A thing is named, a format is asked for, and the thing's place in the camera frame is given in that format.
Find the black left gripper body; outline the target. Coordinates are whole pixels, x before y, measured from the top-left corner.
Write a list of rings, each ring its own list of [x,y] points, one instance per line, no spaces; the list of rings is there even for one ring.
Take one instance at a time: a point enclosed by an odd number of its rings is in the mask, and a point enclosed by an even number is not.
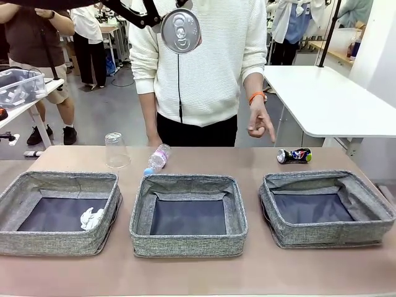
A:
[[[100,2],[99,0],[6,0],[7,3],[27,7],[85,7]]]

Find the person's left hand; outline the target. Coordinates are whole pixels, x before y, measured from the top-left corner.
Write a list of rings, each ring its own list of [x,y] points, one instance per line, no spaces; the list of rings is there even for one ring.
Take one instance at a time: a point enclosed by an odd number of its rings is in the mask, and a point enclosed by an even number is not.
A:
[[[264,97],[256,96],[250,104],[250,120],[247,131],[251,137],[261,138],[268,133],[271,141],[276,139],[275,129],[271,122],[270,116],[266,110]]]

